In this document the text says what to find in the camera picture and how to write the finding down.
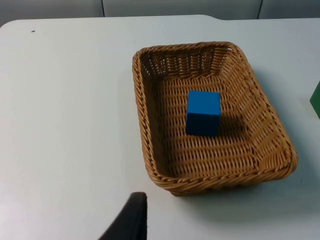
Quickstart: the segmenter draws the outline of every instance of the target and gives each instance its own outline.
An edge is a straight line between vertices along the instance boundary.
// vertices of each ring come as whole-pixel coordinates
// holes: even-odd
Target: blue cube
[[[186,108],[185,133],[216,136],[220,121],[220,93],[190,91]]]

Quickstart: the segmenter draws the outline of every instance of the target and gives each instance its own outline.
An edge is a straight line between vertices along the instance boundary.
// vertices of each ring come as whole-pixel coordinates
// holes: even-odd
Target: basket rim
[[[236,173],[224,174],[224,175],[214,175],[214,176],[198,176],[198,177],[171,177],[165,176],[161,174],[157,169],[156,160],[153,158],[153,143],[151,138],[151,131],[149,128],[149,117],[148,117],[148,109],[146,106],[146,99],[144,96],[144,86],[142,84],[142,71],[141,71],[141,61],[140,58],[142,55],[146,53],[164,53],[164,52],[180,52],[184,50],[203,50],[204,48],[219,46],[226,47],[229,46],[232,49],[236,50],[236,53],[239,55],[241,62],[245,65],[245,69],[248,73],[248,76],[251,78],[252,82],[258,89],[260,93],[260,97],[266,103],[266,106],[271,114],[273,114],[277,119],[273,119],[274,125],[277,126],[279,132],[282,134],[282,137],[286,140],[287,146],[286,150],[289,152],[288,160],[281,165],[275,166],[273,168],[268,168],[265,170],[253,170],[253,171],[241,171]],[[157,45],[144,47],[141,50],[137,51],[132,58],[132,74],[134,81],[134,91],[135,91],[135,99],[138,111],[139,118],[139,126],[140,126],[140,136],[142,142],[142,152],[145,167],[147,173],[151,180],[161,188],[164,188],[168,191],[180,192],[180,189],[183,189],[183,192],[193,191],[195,188],[195,184],[205,184],[212,185],[216,184],[225,184],[228,182],[228,179],[234,179],[238,177],[245,177],[245,182],[252,180],[259,180],[259,182],[267,181],[267,179],[272,178],[272,175],[277,173],[278,177],[275,179],[282,179],[287,177],[291,172],[293,172],[298,164],[298,157],[296,150],[282,124],[280,118],[274,109],[274,107],[270,104],[269,99],[264,94],[259,82],[256,79],[256,76],[245,56],[243,51],[234,43],[229,41],[209,41],[209,42],[197,42],[197,43],[183,43],[183,44],[171,44],[171,45]]]

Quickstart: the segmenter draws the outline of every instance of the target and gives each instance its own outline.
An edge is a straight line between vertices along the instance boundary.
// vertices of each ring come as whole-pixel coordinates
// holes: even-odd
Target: white table
[[[149,240],[319,239],[320,19],[203,15],[19,20],[0,29],[0,239],[97,239],[131,192]],[[296,147],[297,170],[252,188],[174,197],[145,171],[132,56],[142,47],[242,48]]]

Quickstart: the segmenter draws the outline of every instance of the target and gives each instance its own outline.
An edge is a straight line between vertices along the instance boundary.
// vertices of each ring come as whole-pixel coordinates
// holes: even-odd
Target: white wall
[[[256,19],[261,0],[103,0],[107,17],[203,14]]]
[[[320,0],[263,0],[259,18],[320,18]]]
[[[102,16],[101,0],[0,0],[0,26],[17,19]]]

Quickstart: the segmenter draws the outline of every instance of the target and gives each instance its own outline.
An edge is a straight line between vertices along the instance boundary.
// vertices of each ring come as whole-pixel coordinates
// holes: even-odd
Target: rectangular basket
[[[239,47],[199,42],[143,48],[132,73],[150,179],[174,195],[287,177],[297,154]],[[219,92],[216,137],[186,135],[188,92]]]

